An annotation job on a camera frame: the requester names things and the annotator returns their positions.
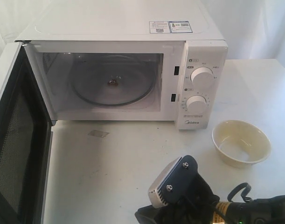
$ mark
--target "control panel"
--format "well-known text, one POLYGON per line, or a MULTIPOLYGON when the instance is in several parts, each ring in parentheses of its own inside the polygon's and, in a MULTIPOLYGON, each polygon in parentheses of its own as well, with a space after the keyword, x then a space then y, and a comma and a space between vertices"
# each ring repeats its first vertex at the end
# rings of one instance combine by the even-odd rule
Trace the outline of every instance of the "control panel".
POLYGON ((228 47, 225 41, 187 41, 178 85, 178 129, 206 128, 228 47))

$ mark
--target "white table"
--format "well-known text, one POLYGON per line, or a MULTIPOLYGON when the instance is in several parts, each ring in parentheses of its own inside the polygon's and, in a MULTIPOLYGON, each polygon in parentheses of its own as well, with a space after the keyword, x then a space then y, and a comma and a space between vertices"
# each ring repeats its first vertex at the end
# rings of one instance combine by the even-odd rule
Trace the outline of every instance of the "white table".
POLYGON ((45 224, 136 224, 136 210, 150 204, 151 183, 187 154, 222 200, 242 182, 251 184, 253 198, 285 194, 285 69, 276 60, 228 60, 205 130, 178 131, 173 122, 58 121, 53 131, 45 224), (270 157, 250 169, 224 164, 211 131, 226 119, 261 128, 270 157), (92 130, 109 134, 94 137, 92 130))

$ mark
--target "white microwave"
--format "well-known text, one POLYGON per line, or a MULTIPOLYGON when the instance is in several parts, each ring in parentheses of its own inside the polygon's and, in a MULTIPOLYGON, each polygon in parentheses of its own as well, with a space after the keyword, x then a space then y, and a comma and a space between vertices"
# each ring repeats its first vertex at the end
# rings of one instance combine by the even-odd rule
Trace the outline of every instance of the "white microwave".
POLYGON ((41 222, 56 120, 205 128, 227 49, 198 0, 51 3, 0 58, 0 220, 41 222))

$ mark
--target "microwave door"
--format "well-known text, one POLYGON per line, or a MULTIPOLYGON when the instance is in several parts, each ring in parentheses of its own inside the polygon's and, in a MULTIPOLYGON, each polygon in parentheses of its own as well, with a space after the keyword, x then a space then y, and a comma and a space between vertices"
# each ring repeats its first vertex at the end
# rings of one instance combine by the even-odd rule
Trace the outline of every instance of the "microwave door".
POLYGON ((22 43, 0 58, 0 224, 41 223, 51 120, 22 43))

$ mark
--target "brand logo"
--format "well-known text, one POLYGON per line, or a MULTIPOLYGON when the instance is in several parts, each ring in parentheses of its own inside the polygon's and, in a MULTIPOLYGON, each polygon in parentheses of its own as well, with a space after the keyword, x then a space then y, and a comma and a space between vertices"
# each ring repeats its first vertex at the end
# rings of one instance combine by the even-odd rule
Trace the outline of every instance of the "brand logo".
POLYGON ((198 121, 186 120, 186 121, 185 121, 185 124, 186 124, 186 125, 192 125, 192 124, 199 124, 199 122, 198 122, 198 121))

